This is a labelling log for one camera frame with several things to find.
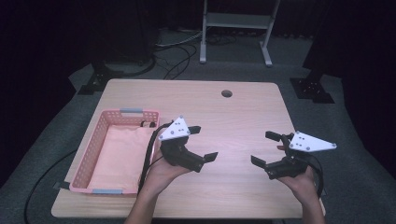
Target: shelf leg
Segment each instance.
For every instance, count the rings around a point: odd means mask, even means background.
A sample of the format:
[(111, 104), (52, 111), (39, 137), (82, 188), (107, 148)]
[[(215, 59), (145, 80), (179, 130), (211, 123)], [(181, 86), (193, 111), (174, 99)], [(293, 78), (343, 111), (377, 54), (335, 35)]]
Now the shelf leg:
[(207, 0), (204, 2), (204, 15), (202, 22), (202, 39), (201, 39), (201, 49), (199, 62), (206, 63), (206, 14), (207, 14)]
[(275, 6), (274, 6), (274, 9), (273, 9), (273, 13), (271, 15), (271, 20), (270, 20), (270, 22), (268, 24), (268, 29), (267, 29), (267, 32), (265, 34), (265, 39), (264, 39), (264, 41), (260, 41), (260, 47), (262, 48), (262, 56), (264, 56), (265, 65), (267, 65), (267, 67), (272, 67), (273, 66), (270, 54), (268, 53), (267, 45), (268, 45), (268, 41), (269, 41), (270, 36), (271, 36), (272, 29), (274, 27), (276, 13), (277, 13), (277, 9), (279, 8), (279, 4), (280, 4), (280, 0), (276, 0)]

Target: table hole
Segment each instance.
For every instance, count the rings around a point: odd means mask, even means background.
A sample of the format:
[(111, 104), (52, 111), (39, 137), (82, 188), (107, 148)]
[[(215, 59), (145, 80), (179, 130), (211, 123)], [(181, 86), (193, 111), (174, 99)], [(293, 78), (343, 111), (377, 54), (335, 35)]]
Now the table hole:
[(231, 91), (224, 90), (221, 92), (221, 95), (224, 96), (225, 98), (230, 98), (233, 96), (233, 93)]

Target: wooden table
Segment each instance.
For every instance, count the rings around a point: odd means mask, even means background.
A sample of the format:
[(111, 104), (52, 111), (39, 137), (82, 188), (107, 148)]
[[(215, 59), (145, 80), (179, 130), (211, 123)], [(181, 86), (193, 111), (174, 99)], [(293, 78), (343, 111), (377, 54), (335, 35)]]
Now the wooden table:
[[(231, 97), (222, 96), (224, 90)], [(291, 191), (269, 180), (250, 162), (254, 155), (268, 162), (284, 156), (266, 131), (294, 132), (276, 84), (255, 82), (110, 80), (92, 116), (65, 181), (70, 182), (100, 112), (109, 108), (140, 107), (161, 112), (161, 123), (182, 115), (189, 126), (201, 126), (186, 147), (204, 156), (218, 152), (201, 173), (178, 177), (159, 197), (154, 217), (170, 218), (286, 218), (301, 217)], [(52, 207), (55, 217), (127, 217), (131, 196), (75, 193), (61, 189)]]

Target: dark background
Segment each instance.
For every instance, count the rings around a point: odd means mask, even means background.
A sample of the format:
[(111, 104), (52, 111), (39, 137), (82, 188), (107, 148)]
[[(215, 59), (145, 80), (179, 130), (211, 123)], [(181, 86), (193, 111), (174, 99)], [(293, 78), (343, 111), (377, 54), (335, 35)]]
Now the dark background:
[[(209, 10), (262, 14), (272, 4), (213, 0)], [(97, 61), (147, 61), (158, 29), (201, 29), (202, 6), (198, 0), (2, 1), (1, 185), (76, 93), (70, 74)], [(363, 144), (393, 176), (395, 9), (392, 1), (283, 0), (273, 30), (314, 37), (303, 67), (343, 79), (346, 108)]]

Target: basket handle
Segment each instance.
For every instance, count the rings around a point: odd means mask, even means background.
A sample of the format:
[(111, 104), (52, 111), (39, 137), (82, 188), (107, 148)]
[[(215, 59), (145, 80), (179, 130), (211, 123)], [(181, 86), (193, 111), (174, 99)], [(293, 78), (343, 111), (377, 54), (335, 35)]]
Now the basket handle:
[(121, 108), (120, 109), (121, 113), (143, 113), (143, 109), (142, 108)]

